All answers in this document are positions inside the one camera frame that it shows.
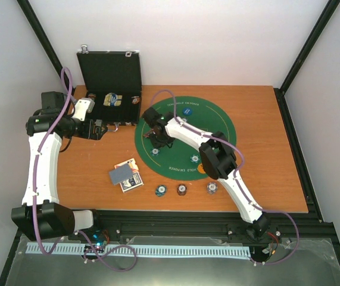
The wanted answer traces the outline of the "teal chip bottom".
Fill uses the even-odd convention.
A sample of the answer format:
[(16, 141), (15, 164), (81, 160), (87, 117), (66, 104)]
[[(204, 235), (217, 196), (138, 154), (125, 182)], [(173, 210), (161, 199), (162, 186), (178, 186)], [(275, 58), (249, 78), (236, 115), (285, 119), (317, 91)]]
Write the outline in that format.
[(194, 164), (198, 164), (200, 162), (199, 155), (196, 155), (196, 154), (191, 155), (190, 161)]

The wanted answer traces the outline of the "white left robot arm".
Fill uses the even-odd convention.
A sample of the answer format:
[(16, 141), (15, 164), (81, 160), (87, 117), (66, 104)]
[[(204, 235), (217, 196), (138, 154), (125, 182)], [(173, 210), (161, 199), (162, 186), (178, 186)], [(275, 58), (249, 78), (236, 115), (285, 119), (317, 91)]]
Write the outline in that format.
[(86, 118), (95, 103), (91, 98), (73, 100), (60, 92), (44, 92), (42, 107), (29, 117), (30, 164), (26, 191), (11, 219), (31, 241), (67, 236), (82, 230), (98, 239), (103, 225), (92, 210), (75, 211), (60, 204), (57, 191), (58, 156), (63, 138), (100, 140), (106, 133), (100, 120)]

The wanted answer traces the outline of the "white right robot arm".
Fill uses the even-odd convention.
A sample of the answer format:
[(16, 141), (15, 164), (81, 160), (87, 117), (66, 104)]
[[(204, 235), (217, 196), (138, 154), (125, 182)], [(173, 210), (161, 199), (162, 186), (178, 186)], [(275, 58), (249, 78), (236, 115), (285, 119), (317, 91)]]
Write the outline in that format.
[(169, 146), (177, 139), (199, 152), (205, 173), (220, 182), (247, 223), (248, 238), (258, 241), (267, 232), (270, 219), (245, 185), (236, 163), (235, 154), (240, 152), (224, 133), (201, 130), (172, 112), (160, 114), (152, 107), (142, 118), (151, 129), (149, 139), (155, 148)]

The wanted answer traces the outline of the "green round poker mat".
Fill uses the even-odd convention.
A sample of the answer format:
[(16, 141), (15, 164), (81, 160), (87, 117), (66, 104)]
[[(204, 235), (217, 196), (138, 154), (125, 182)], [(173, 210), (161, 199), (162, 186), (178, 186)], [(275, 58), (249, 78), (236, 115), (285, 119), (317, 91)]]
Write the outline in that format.
[[(177, 97), (176, 104), (176, 113), (179, 117), (186, 118), (188, 123), (206, 132), (221, 131), (231, 144), (236, 144), (234, 124), (229, 115), (218, 105), (202, 98), (188, 96)], [(185, 107), (193, 109), (192, 115), (182, 114)], [(149, 138), (143, 137), (143, 134), (148, 131), (150, 127), (140, 119), (135, 129), (135, 147), (142, 161), (152, 171), (177, 181), (195, 181), (207, 177), (205, 173), (198, 171), (201, 161), (198, 164), (190, 161), (191, 155), (198, 154), (197, 150), (180, 140), (175, 140), (171, 148), (160, 148), (158, 156), (151, 156), (150, 151), (153, 146)]]

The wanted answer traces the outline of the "yellow card box in case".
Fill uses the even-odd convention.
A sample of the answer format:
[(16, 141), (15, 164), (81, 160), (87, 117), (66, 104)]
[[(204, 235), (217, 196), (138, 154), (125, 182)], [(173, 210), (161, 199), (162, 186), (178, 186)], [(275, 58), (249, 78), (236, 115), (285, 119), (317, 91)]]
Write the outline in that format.
[(103, 105), (106, 107), (118, 107), (121, 105), (123, 96), (110, 92), (106, 94)]

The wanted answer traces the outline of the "blue small blind button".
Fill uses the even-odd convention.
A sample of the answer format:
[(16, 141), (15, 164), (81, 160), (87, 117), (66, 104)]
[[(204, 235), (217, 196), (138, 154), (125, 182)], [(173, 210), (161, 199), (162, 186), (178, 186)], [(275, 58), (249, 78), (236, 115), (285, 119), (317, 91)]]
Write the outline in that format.
[(193, 113), (193, 109), (189, 108), (189, 107), (185, 107), (183, 110), (182, 110), (182, 114), (184, 116), (190, 116), (192, 115)]

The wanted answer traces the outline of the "red chip in case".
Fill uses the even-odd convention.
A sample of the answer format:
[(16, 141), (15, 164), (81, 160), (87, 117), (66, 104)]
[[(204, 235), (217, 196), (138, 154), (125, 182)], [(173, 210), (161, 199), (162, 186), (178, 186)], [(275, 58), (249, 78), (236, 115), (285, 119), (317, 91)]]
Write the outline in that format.
[(138, 104), (141, 101), (139, 96), (132, 97), (132, 104)]

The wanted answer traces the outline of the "orange big blind button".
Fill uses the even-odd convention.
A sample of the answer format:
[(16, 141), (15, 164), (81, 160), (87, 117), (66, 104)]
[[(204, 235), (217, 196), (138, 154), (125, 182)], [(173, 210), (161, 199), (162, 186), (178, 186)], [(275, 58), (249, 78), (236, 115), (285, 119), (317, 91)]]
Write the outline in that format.
[(199, 164), (199, 165), (198, 165), (198, 171), (199, 171), (200, 173), (203, 173), (203, 172), (204, 172), (204, 169), (202, 168), (202, 164)]

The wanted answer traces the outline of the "blue card box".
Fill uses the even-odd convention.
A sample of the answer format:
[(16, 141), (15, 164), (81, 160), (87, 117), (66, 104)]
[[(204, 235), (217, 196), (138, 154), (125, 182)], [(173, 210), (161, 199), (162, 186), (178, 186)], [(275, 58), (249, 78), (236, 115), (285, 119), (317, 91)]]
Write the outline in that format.
[(132, 177), (120, 183), (120, 187), (123, 193), (129, 192), (143, 185), (144, 182), (139, 172), (133, 173)]

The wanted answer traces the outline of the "teal chip stack on table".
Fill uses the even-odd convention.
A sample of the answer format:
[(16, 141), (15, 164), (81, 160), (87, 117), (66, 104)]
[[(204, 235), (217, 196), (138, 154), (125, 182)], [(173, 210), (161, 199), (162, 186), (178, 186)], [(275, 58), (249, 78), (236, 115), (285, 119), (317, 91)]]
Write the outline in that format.
[(167, 187), (165, 185), (159, 185), (155, 189), (155, 194), (157, 197), (162, 197), (166, 194)]

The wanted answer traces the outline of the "black poker chip case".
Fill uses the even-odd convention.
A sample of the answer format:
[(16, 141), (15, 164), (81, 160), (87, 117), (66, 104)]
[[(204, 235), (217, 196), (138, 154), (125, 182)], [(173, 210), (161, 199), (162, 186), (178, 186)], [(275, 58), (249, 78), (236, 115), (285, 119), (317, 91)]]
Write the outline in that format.
[[(77, 53), (86, 86), (86, 97), (95, 94), (95, 105), (86, 117), (101, 120), (105, 125), (134, 126), (138, 124), (142, 104), (142, 76), (139, 51), (92, 51), (82, 45)], [(121, 105), (103, 105), (106, 94), (122, 95)], [(132, 97), (141, 101), (132, 104)]]

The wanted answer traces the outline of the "brown chip stack on table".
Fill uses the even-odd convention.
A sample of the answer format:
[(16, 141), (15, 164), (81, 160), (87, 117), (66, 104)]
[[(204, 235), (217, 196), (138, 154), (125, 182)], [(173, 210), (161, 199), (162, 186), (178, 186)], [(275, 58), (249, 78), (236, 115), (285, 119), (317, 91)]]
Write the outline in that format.
[(176, 190), (179, 196), (184, 196), (187, 193), (187, 186), (185, 184), (179, 184)]

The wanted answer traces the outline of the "purple chip stack on table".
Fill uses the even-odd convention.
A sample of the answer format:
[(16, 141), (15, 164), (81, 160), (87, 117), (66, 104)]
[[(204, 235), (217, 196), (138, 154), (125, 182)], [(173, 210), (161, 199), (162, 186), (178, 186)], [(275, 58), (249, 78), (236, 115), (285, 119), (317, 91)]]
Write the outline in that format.
[(217, 187), (217, 184), (215, 182), (209, 182), (207, 184), (207, 192), (209, 194), (215, 194), (217, 192), (217, 189), (218, 189), (218, 187)]

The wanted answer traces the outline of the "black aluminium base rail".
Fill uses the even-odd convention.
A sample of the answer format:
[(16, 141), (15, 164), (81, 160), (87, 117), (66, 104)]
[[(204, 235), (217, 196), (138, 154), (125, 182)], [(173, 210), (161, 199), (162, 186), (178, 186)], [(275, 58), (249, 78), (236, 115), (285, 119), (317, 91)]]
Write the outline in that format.
[(322, 221), (315, 213), (293, 213), (291, 216), (288, 219), (284, 214), (270, 214), (268, 230), (255, 240), (248, 237), (247, 224), (238, 213), (98, 210), (94, 226), (85, 233), (92, 241), (96, 240), (96, 234), (106, 234), (111, 242), (119, 243), (135, 236), (210, 237), (254, 246), (270, 243), (271, 236), (279, 231), (282, 241), (295, 241), (296, 237), (300, 237), (339, 243), (334, 225)]

